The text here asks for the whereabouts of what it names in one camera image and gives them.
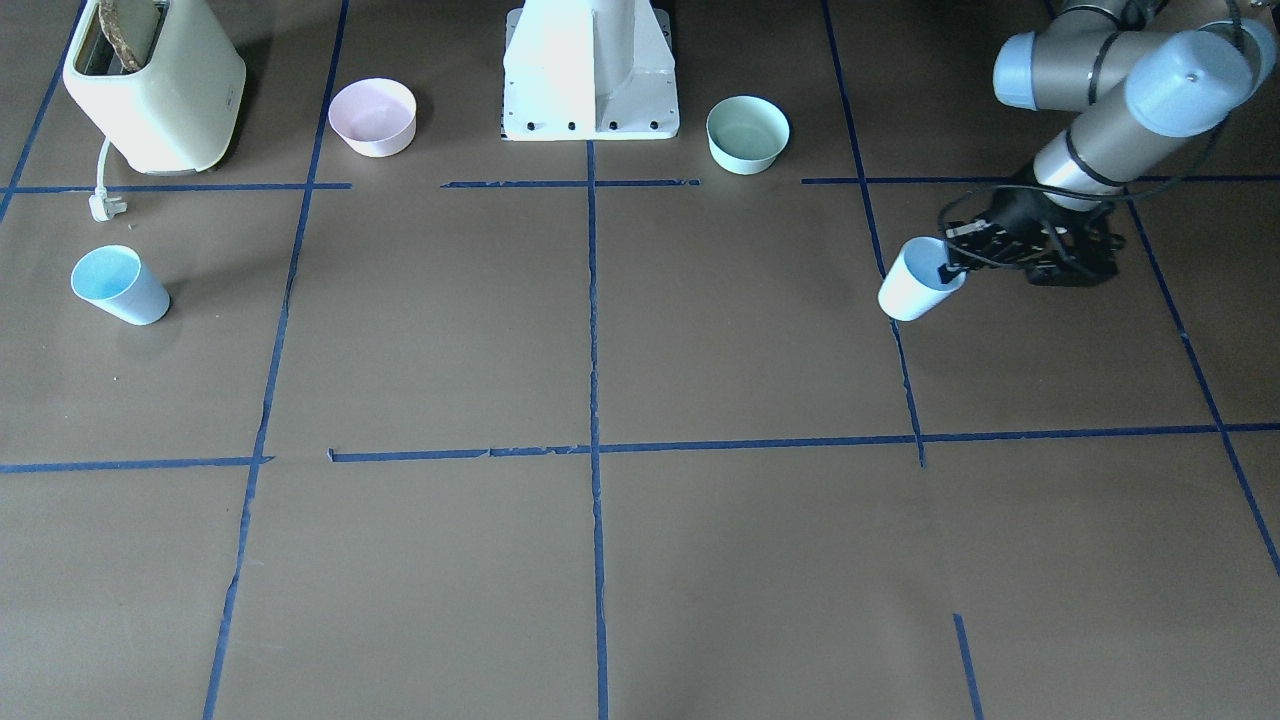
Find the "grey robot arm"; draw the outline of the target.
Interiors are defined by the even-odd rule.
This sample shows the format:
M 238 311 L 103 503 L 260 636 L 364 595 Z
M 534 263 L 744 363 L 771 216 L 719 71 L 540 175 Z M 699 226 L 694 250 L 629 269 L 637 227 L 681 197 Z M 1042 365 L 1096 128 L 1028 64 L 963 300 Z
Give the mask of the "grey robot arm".
M 1073 122 L 969 222 L 941 222 L 929 278 L 1015 269 L 1032 284 L 1092 287 L 1124 245 L 1108 215 L 1128 187 L 1196 137 L 1220 129 L 1277 68 L 1275 33 L 1251 18 L 1176 33 L 1147 24 L 1160 1 L 1069 1 L 1047 29 L 1010 37 L 992 70 L 1011 108 Z

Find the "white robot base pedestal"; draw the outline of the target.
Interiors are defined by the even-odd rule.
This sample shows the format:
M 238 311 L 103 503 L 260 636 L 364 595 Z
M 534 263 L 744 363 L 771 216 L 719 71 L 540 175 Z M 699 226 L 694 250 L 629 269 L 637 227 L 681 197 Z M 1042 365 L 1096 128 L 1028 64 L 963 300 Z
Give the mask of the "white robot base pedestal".
M 681 126 L 669 13 L 650 1 L 526 1 L 506 15 L 512 142 L 657 141 Z

